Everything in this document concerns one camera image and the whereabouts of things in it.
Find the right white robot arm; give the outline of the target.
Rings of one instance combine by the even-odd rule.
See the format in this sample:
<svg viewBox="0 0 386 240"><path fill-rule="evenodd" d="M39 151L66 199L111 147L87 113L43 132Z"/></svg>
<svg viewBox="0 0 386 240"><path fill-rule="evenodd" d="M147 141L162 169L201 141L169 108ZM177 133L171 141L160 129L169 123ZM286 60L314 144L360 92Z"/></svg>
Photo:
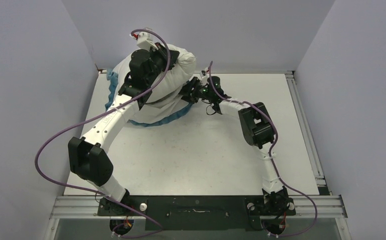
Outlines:
<svg viewBox="0 0 386 240"><path fill-rule="evenodd" d="M283 202L286 203L289 197L274 167L273 147L270 146L269 150L264 149L264 145L274 144L278 139L265 105L262 102L245 103L228 96L222 90L220 78L217 76L207 79L206 83L194 77L182 87L179 94L188 103L195 104L201 100L209 104L215 113L239 120L243 138L255 151L258 169L262 171L264 210L270 214L280 211L283 208Z"/></svg>

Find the white pillowcase with blue trim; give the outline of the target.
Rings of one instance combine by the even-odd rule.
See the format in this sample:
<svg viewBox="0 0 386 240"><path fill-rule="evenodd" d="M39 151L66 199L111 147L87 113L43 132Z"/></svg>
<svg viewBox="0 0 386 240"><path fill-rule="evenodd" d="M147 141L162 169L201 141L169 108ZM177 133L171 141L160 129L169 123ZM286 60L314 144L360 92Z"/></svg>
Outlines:
<svg viewBox="0 0 386 240"><path fill-rule="evenodd" d="M113 100L115 99L115 95L117 92L117 84L119 83L118 78L119 78L118 73L114 72L113 70L108 70L106 79L110 81L110 85L109 85L110 93L108 96L109 101L105 104L106 111L109 110ZM193 106L192 103L188 103L180 99L177 102L177 104L173 105L173 108L170 112L167 109L166 111L168 113L165 113L162 118L159 118L156 121L152 122L151 120L143 120L138 118L138 115L135 115L136 119L134 120L131 119L130 122L135 126L141 126L141 127L156 127L156 126L165 125L185 116L190 111L192 106Z"/></svg>

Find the white pillow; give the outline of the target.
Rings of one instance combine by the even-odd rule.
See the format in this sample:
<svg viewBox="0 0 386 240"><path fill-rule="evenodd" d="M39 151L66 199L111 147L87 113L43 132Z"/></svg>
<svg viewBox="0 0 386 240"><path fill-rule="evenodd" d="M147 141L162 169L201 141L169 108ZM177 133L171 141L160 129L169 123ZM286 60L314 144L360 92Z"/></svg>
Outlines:
<svg viewBox="0 0 386 240"><path fill-rule="evenodd" d="M146 121L157 121L168 113L167 109L172 110L173 105L182 98L179 92L192 78L196 68L193 53L171 44L165 47L180 52L171 70L168 70L168 62L165 72L152 73L151 51L144 49L132 52L112 69L119 75L113 102L117 95L139 96L137 103L140 111L135 115Z"/></svg>

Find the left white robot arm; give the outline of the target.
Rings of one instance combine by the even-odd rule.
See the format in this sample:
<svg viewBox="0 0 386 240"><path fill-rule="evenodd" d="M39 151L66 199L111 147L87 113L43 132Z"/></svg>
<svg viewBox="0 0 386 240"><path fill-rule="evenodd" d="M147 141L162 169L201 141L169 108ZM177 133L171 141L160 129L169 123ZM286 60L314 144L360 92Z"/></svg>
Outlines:
<svg viewBox="0 0 386 240"><path fill-rule="evenodd" d="M129 211L130 201L128 190L113 175L114 166L107 155L110 146L129 121L166 121L194 69L195 57L173 45L135 50L111 73L116 88L106 112L90 130L69 141L71 172L112 198L110 208L117 215Z"/></svg>

